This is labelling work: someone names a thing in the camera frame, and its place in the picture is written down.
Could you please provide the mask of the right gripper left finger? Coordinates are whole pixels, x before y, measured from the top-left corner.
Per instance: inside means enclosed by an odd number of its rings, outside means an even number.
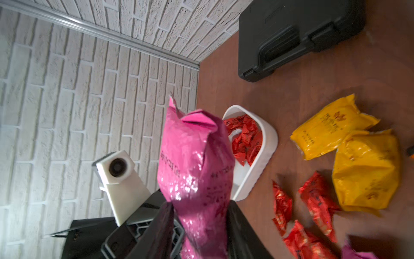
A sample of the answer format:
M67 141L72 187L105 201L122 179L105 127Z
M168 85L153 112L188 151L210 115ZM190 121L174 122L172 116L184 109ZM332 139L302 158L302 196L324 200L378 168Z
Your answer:
M166 202L126 258L170 259L173 226L174 209L170 202Z

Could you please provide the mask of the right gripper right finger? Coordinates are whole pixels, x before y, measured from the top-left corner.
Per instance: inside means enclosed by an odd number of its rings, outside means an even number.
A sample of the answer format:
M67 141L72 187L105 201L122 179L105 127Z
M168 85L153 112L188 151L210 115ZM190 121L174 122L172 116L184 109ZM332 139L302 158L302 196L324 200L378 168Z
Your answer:
M227 209L226 227L229 259L273 259L233 200Z

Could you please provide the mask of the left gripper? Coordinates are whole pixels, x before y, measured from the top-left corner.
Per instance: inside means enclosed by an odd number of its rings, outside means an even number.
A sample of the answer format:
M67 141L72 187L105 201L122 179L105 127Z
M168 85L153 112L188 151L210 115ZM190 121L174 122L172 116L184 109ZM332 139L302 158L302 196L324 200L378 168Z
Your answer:
M119 227L114 217L74 220L50 236L65 239L61 259L148 259L149 246L140 240L165 201L156 191Z

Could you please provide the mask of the red tea bag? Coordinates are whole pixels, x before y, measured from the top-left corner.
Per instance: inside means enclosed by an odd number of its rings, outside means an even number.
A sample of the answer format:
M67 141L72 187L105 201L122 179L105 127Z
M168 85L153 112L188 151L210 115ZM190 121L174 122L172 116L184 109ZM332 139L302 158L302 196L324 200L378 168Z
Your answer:
M337 243L333 226L333 215L340 211L339 206L331 199L331 194L323 176L314 174L298 190L314 223L331 242Z
M296 259L338 259L315 235L308 232L295 220L289 235L283 239L288 250Z
M275 181L272 181L272 188L274 196L274 218L272 221L276 225L280 236L284 236L287 231L287 224L292 219L293 200L281 189L281 187Z

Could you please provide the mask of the pink tea bag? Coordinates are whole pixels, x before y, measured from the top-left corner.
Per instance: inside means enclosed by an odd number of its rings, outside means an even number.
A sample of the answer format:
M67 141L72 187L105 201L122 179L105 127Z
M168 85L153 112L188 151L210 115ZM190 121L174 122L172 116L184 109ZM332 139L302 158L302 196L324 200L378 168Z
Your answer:
M373 252L356 251L352 248L351 244L347 241L341 250L342 259L378 259Z
M235 158L221 118L183 113L170 98L157 182L185 231L184 259L227 258L226 214Z

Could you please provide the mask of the orange tea bag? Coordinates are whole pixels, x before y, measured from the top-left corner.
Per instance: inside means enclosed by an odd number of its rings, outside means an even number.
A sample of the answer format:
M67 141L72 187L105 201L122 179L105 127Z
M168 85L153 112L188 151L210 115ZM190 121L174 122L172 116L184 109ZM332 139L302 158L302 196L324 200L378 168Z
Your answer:
M352 94L325 106L293 131L290 139L304 160L312 160L336 150L350 132L368 130L379 122L358 109Z

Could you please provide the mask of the yellow tea bag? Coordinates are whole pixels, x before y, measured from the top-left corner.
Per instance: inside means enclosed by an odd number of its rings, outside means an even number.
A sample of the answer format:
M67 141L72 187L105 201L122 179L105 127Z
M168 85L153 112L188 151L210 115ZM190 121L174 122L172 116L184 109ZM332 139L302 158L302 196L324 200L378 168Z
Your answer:
M401 163L392 129L352 131L337 148L332 173L342 210L380 215L399 187Z

